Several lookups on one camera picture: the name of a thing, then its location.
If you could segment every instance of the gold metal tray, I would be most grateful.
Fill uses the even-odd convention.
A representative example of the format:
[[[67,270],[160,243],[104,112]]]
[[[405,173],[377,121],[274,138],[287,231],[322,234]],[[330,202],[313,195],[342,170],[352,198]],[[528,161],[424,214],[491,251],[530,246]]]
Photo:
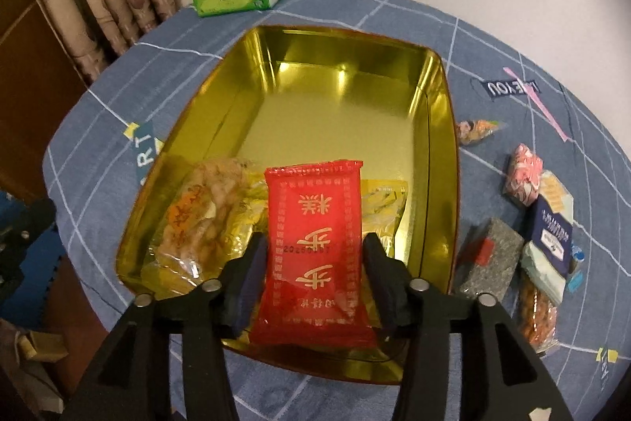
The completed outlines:
[[[384,36],[329,28],[251,29],[204,81],[147,177],[125,229],[116,272],[146,292],[147,245],[193,165],[242,156],[263,167],[364,161],[362,178],[406,180],[395,257],[446,292],[458,221],[458,153],[440,56]],[[396,384],[402,341],[377,350],[256,347],[247,333],[226,347],[300,372]]]

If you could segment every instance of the blue tablecloth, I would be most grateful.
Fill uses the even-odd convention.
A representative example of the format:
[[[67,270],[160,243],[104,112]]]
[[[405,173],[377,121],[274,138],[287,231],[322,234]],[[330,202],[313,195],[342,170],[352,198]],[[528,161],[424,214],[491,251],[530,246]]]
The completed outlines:
[[[166,139],[200,83],[241,34],[257,24],[354,28],[425,45],[445,60],[456,118],[501,120],[507,128],[462,148],[459,246],[491,216],[518,227],[523,217],[500,195],[509,154],[523,142],[535,150],[575,199],[573,240],[586,254],[585,281],[558,312],[561,348],[544,358],[577,420],[591,420],[631,357],[631,175],[629,159],[602,124],[563,85],[493,36],[411,0],[281,0],[267,12],[200,19],[189,7],[147,34],[112,64],[61,124],[43,170],[58,207],[59,234],[90,303],[107,329],[132,294],[114,258],[138,192],[129,122],[153,121]],[[491,99],[482,81],[506,80],[510,67],[536,81],[540,97],[569,142],[563,143],[528,98]],[[504,304],[515,310],[515,284]],[[453,382],[459,369],[453,339]],[[619,353],[601,378],[600,348]],[[181,347],[172,345],[172,397],[183,412]],[[241,419],[260,421],[387,420],[397,387],[331,382],[226,354]],[[459,388],[450,390],[448,419],[457,419]]]

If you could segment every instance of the chinese characters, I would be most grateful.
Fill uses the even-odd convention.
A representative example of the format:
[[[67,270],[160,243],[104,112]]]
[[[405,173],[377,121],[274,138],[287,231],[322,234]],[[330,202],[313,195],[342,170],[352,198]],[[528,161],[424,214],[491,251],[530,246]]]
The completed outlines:
[[[307,234],[303,239],[299,239],[297,243],[299,245],[306,245],[305,248],[307,248],[308,250],[317,252],[320,249],[324,249],[326,245],[330,243],[330,240],[327,238],[329,237],[328,233],[331,230],[331,227],[314,230],[313,232]]]
[[[296,282],[304,282],[306,287],[313,288],[314,290],[318,289],[320,286],[324,287],[325,282],[330,282],[330,277],[327,277],[329,272],[323,270],[332,267],[332,264],[325,264],[324,266],[318,266],[317,268],[310,269],[304,276],[298,277]]]
[[[329,211],[329,202],[331,200],[331,197],[324,198],[324,195],[320,193],[320,198],[318,198],[318,195],[301,195],[298,203],[302,207],[302,214],[316,214],[316,212],[326,214]]]

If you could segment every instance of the orange snack bag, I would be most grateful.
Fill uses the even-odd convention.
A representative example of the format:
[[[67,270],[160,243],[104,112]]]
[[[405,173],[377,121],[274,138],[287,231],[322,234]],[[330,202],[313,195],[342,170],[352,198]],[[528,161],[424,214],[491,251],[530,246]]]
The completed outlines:
[[[267,278],[255,344],[371,347],[360,302],[361,161],[269,168]]]

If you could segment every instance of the yellow snack package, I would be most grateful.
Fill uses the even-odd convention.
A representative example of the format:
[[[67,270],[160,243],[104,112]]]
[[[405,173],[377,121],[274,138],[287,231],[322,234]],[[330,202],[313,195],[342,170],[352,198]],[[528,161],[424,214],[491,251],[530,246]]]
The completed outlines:
[[[362,190],[362,239],[375,232],[389,257],[394,257],[394,235],[405,211],[408,183],[404,180],[361,181]],[[362,301],[373,327],[381,327],[377,305],[372,298],[370,282],[362,265]]]
[[[230,211],[219,238],[223,251],[220,269],[229,260],[244,254],[253,232],[267,233],[267,183],[263,173],[249,173],[247,184],[244,197]]]

